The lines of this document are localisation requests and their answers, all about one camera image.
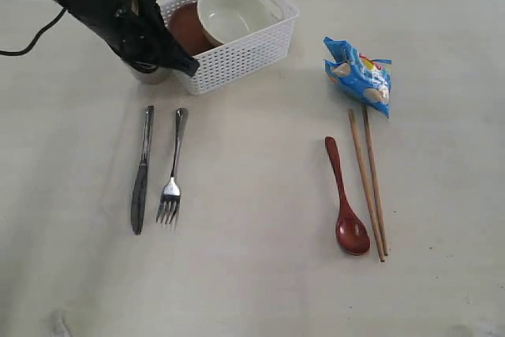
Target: brown bowl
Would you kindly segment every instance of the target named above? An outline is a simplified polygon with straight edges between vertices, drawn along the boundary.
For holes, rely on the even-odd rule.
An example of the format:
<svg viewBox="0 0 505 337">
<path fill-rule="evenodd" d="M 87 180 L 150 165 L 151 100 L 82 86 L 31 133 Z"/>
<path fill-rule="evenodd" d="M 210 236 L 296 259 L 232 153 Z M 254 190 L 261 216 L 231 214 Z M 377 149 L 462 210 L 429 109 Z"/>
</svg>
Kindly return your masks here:
<svg viewBox="0 0 505 337">
<path fill-rule="evenodd" d="M 168 21 L 168 30 L 191 55 L 209 51 L 214 47 L 205 37 L 204 28 L 198 19 L 196 3 L 176 9 Z"/>
</svg>

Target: silverware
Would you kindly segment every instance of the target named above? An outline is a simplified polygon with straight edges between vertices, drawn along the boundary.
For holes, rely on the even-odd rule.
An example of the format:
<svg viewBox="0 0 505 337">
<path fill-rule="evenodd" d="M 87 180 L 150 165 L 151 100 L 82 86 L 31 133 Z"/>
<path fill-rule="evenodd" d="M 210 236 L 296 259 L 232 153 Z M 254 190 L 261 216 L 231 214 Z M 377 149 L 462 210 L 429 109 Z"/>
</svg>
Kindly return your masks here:
<svg viewBox="0 0 505 337">
<path fill-rule="evenodd" d="M 139 169 L 133 186 L 132 207 L 130 221 L 133 233 L 140 234 L 144 223 L 145 197 L 148 188 L 149 153 L 151 152 L 152 120 L 155 107 L 149 106 L 145 110 L 144 133 L 142 135 L 142 154 Z"/>
<path fill-rule="evenodd" d="M 181 203 L 181 190 L 176 183 L 179 155 L 181 154 L 181 143 L 182 137 L 184 136 L 184 130 L 186 127 L 186 122 L 188 121 L 188 110 L 186 108 L 179 108 L 175 112 L 175 150 L 174 150 L 174 162 L 172 163 L 172 172 L 170 174 L 170 180 L 163 188 L 161 193 L 161 199 L 159 200 L 158 214 L 156 215 L 156 222 L 163 222 L 165 219 L 165 224 L 171 224 L 172 220 L 176 218 L 179 214 L 179 205 Z"/>
</svg>

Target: black cable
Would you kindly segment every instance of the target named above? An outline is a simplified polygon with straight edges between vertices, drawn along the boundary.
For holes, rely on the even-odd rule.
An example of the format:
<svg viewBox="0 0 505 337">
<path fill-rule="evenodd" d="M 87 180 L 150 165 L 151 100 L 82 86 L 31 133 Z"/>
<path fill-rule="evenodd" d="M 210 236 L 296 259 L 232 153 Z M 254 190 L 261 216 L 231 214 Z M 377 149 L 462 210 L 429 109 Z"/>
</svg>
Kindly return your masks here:
<svg viewBox="0 0 505 337">
<path fill-rule="evenodd" d="M 54 27 L 54 25 L 56 23 L 58 23 L 60 21 L 60 19 L 63 17 L 65 12 L 66 12 L 66 8 L 62 9 L 60 11 L 60 13 L 49 24 L 47 24 L 45 27 L 43 27 L 42 29 L 40 29 L 37 32 L 37 34 L 35 35 L 33 40 L 30 42 L 30 44 L 22 51 L 0 51 L 0 55 L 6 55 L 8 57 L 19 57 L 20 55 L 27 54 L 31 49 L 33 49 L 33 47 L 35 46 L 37 41 L 39 41 L 40 36 L 43 35 L 45 32 L 47 32 L 52 27 Z"/>
</svg>

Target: wooden chopstick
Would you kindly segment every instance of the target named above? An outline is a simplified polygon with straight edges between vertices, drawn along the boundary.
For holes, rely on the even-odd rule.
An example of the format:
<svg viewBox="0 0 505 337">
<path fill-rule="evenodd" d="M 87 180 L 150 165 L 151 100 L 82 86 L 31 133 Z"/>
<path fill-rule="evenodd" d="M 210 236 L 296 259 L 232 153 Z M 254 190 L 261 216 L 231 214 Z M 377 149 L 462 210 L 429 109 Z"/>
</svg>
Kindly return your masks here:
<svg viewBox="0 0 505 337">
<path fill-rule="evenodd" d="M 365 136 L 366 145 L 368 149 L 368 161 L 370 162 L 370 172 L 372 173 L 372 186 L 373 194 L 376 198 L 376 211 L 377 219 L 379 220 L 380 236 L 382 237 L 382 245 L 384 249 L 384 255 L 387 255 L 387 240 L 386 240 L 386 230 L 384 229 L 384 218 L 382 213 L 382 204 L 380 203 L 379 195 L 379 180 L 377 179 L 377 169 L 376 160 L 373 156 L 372 149 L 372 134 L 370 133 L 370 123 L 368 122 L 368 110 L 366 105 L 363 104 L 363 123 L 365 124 Z"/>
<path fill-rule="evenodd" d="M 372 188 L 370 187 L 370 183 L 367 178 L 365 161 L 363 160 L 363 155 L 361 154 L 361 138 L 360 133 L 357 130 L 353 110 L 349 110 L 349 121 L 350 129 L 353 133 L 354 147 L 356 148 L 357 163 L 360 166 L 361 181 L 363 182 L 363 188 L 365 189 L 366 204 L 368 205 L 368 212 L 370 213 L 370 219 L 372 220 L 373 234 L 376 238 L 377 251 L 379 252 L 380 261 L 384 262 L 384 248 L 382 246 L 382 238 L 380 237 L 380 229 L 379 223 L 377 222 L 375 205 L 372 201 Z"/>
</svg>

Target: chopsticks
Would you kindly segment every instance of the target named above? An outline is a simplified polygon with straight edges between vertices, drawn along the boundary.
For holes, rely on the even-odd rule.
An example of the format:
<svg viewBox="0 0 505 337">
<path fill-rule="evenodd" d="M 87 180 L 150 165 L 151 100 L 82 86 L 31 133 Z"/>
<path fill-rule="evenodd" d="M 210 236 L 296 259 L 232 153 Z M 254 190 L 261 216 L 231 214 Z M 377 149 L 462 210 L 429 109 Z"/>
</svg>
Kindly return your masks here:
<svg viewBox="0 0 505 337">
<path fill-rule="evenodd" d="M 379 183 L 377 181 L 375 160 L 373 158 L 372 139 L 370 136 L 370 125 L 368 123 L 368 112 L 366 112 L 366 108 L 363 110 L 363 116 L 364 116 L 364 120 L 365 120 L 365 135 L 366 135 L 366 141 L 367 141 L 367 145 L 368 145 L 368 156 L 372 157 L 372 158 L 369 158 L 369 160 L 370 160 L 370 169 L 372 172 L 372 182 L 375 182 L 375 184 L 373 186 L 373 191 L 372 191 L 372 187 L 370 186 L 370 182 L 368 181 L 368 175 L 367 175 L 366 168 L 365 168 L 365 160 L 364 160 L 363 154 L 361 152 L 361 138 L 360 138 L 360 133 L 359 133 L 357 125 L 356 125 L 356 119 L 354 118 L 354 112 L 353 112 L 353 110 L 349 110 L 350 128 L 351 128 L 351 132 L 353 134 L 353 141 L 354 141 L 354 147 L 356 149 L 357 162 L 360 167 L 361 181 L 363 182 L 363 188 L 365 190 L 365 197 L 366 197 L 366 203 L 368 206 L 368 213 L 370 214 L 370 219 L 372 220 L 372 229 L 373 229 L 373 234 L 376 239 L 377 251 L 379 253 L 379 258 L 380 258 L 381 262 L 384 262 L 385 261 L 384 256 L 387 255 L 387 250 L 385 248 L 386 245 L 383 243 L 386 241 L 386 235 L 383 232 L 384 231 L 384 223 L 383 223 L 383 217 L 382 217 L 382 207 L 380 206 L 380 197 L 377 197 L 377 194 L 379 193 Z M 372 200 L 374 193 L 376 194 L 375 203 Z M 379 217 L 378 217 L 378 213 L 376 211 L 377 199 L 379 199 L 379 206 L 378 206 L 378 208 L 380 208 L 380 216 Z"/>
</svg>

